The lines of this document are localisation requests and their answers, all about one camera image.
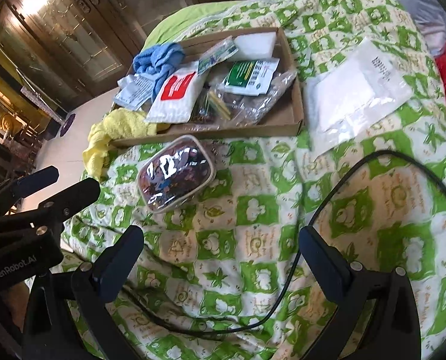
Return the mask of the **white pouch red label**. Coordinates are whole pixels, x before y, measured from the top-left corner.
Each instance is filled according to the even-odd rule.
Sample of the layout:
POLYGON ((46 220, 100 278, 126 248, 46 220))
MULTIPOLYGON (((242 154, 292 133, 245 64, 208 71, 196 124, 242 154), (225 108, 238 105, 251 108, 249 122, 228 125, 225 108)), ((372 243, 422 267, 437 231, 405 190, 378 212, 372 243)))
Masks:
POLYGON ((146 114, 146 122, 167 125, 187 123, 206 78, 207 72, 198 74, 197 61, 180 66, 163 83, 146 114))

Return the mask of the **blue towel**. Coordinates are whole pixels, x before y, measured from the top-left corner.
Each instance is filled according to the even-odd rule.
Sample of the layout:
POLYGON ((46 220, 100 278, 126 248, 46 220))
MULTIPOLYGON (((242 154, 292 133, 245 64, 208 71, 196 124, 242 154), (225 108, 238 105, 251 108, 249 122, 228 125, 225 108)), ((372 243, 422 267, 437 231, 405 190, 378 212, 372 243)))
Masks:
POLYGON ((184 58, 185 51, 176 42, 151 46, 134 57, 134 72, 153 82, 152 100, 156 99, 165 80, 176 72, 184 58))

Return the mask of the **bag of coloured sticks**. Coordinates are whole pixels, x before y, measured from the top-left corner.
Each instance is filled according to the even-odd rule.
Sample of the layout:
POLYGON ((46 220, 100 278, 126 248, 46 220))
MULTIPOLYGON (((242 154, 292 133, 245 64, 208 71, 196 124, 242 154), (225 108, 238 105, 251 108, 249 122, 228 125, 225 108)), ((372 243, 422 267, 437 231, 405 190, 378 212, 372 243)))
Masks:
POLYGON ((230 109, 215 90, 204 88, 194 105, 191 122, 212 124, 218 120, 231 120, 230 109))

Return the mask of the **yellow towel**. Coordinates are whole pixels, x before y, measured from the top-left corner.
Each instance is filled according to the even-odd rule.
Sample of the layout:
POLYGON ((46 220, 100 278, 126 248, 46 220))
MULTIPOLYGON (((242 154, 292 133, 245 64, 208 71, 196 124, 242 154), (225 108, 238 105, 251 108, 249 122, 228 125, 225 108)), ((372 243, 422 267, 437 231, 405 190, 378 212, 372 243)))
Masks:
POLYGON ((169 124, 146 122, 145 111, 130 111, 116 108, 91 126, 88 147, 82 153, 83 164, 88 176, 100 180, 103 165, 112 149, 112 141, 154 136, 165 131, 169 124))

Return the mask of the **green white patterned quilt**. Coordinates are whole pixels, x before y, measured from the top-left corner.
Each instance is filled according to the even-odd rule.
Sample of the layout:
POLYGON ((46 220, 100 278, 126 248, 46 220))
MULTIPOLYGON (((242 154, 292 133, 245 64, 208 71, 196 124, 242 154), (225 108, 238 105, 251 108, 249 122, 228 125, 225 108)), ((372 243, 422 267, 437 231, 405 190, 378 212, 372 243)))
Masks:
POLYGON ((376 150, 405 153, 446 184, 446 98, 438 68, 397 0, 253 0, 186 24, 181 39, 231 29, 284 30, 298 76, 342 63, 370 39, 413 91, 394 113, 315 158, 309 135, 216 140, 216 177, 191 203, 153 214, 138 171, 157 144, 111 153, 94 205, 66 222, 59 269, 95 261, 131 225, 145 247, 108 307, 149 359, 298 359, 334 312, 303 259, 299 227, 317 230, 348 261, 403 267, 428 359, 446 339, 446 198, 414 166, 385 156, 324 198, 376 150))

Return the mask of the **fairy print clear pouch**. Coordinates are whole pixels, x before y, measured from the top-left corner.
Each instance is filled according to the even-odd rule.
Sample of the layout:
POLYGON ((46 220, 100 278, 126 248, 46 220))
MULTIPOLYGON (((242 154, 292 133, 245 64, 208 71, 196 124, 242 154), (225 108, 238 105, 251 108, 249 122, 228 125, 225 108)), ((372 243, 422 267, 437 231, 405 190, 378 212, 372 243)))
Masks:
POLYGON ((154 214, 174 210, 216 176, 213 156, 192 135, 183 135, 154 154, 138 172, 137 189, 154 214))

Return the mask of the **white blue printed packet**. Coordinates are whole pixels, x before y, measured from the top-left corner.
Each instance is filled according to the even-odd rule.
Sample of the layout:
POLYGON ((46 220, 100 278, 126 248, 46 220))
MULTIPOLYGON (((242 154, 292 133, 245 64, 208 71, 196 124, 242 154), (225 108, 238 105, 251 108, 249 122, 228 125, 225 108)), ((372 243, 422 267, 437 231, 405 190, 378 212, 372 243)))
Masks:
POLYGON ((154 81, 141 74, 129 74, 118 80, 119 92, 114 103, 130 111, 138 111, 146 103, 151 103, 154 81))

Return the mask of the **wooden glass cabinet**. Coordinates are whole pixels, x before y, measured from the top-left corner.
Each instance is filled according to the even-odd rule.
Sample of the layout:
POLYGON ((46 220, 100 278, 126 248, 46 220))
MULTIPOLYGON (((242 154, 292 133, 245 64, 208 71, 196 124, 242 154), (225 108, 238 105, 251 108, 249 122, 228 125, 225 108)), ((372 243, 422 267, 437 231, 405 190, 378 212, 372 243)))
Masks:
POLYGON ((0 0, 0 50, 57 108, 116 87, 153 29, 192 0, 0 0))

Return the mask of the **large white plastic mailer bag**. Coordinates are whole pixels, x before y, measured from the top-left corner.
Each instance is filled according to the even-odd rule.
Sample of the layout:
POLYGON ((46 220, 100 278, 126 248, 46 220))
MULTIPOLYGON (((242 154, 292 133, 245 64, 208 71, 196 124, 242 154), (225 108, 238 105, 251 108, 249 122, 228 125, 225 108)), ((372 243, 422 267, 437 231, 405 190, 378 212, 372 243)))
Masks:
POLYGON ((312 156, 357 137, 412 95, 387 54, 364 38, 339 66, 306 81, 303 108, 312 156))

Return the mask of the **clear bag grey contents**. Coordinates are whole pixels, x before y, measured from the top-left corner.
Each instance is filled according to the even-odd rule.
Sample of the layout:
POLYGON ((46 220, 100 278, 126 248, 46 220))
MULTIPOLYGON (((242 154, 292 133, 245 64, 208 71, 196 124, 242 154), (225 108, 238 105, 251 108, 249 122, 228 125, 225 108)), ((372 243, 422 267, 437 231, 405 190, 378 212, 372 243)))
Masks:
POLYGON ((210 88, 222 97, 231 112, 231 120, 218 120, 212 124, 216 125, 218 129, 257 125, 287 92, 296 77, 295 69, 277 73, 271 81, 268 92, 259 96, 241 96, 223 92, 216 87, 210 88))

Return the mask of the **shallow cardboard box tray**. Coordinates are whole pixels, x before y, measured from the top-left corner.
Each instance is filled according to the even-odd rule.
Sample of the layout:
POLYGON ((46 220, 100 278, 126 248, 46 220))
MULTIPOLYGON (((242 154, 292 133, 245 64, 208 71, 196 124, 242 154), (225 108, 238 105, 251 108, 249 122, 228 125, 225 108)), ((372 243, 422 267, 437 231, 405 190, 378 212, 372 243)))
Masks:
MULTIPOLYGON (((230 35, 246 36, 255 33, 275 33, 277 39, 276 46, 273 48, 273 56, 280 59, 277 71, 280 74, 295 71, 295 61, 282 28, 243 28, 224 31, 186 39, 181 41, 180 45, 185 51, 185 61, 191 62, 197 60, 199 55, 230 35)), ((261 102, 263 102, 262 96, 245 97, 242 105, 237 108, 236 124, 228 122, 218 128, 210 128, 207 124, 173 124, 167 130, 154 136, 114 140, 111 144, 117 148, 128 148, 149 143, 169 142, 186 134, 191 134, 199 140, 295 137, 299 135, 304 126, 304 112, 303 96, 298 78, 293 80, 273 104, 267 107, 258 106, 257 104, 261 102)))

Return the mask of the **green white sachet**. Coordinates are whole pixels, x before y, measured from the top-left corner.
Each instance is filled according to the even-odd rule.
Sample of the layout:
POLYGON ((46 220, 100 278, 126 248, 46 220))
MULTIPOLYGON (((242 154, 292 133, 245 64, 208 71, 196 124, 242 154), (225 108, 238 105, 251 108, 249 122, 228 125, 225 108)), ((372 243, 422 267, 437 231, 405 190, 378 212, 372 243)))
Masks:
POLYGON ((216 88, 241 96, 266 94, 279 61, 279 58, 267 58, 234 62, 224 80, 216 88))

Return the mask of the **colourful picture packet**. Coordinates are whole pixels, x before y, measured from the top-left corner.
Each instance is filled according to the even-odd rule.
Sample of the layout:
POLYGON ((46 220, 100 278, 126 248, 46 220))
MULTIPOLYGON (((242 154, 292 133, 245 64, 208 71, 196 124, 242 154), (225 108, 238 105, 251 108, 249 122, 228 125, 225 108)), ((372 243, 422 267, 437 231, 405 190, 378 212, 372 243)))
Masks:
POLYGON ((230 57, 237 54, 239 48, 234 42, 234 38, 229 36, 222 41, 216 43, 210 49, 200 55, 198 59, 197 74, 202 76, 205 72, 215 67, 217 64, 228 60, 230 57))

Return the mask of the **white foam sheet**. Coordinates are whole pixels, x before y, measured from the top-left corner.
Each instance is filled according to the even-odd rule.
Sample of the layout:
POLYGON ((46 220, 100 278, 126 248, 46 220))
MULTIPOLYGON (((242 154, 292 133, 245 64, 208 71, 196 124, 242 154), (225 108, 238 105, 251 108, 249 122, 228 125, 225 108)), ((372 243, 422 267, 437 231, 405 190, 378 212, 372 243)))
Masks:
POLYGON ((277 33, 249 33, 234 38, 238 51, 229 61, 247 61, 269 59, 273 56, 273 49, 277 40, 277 33))

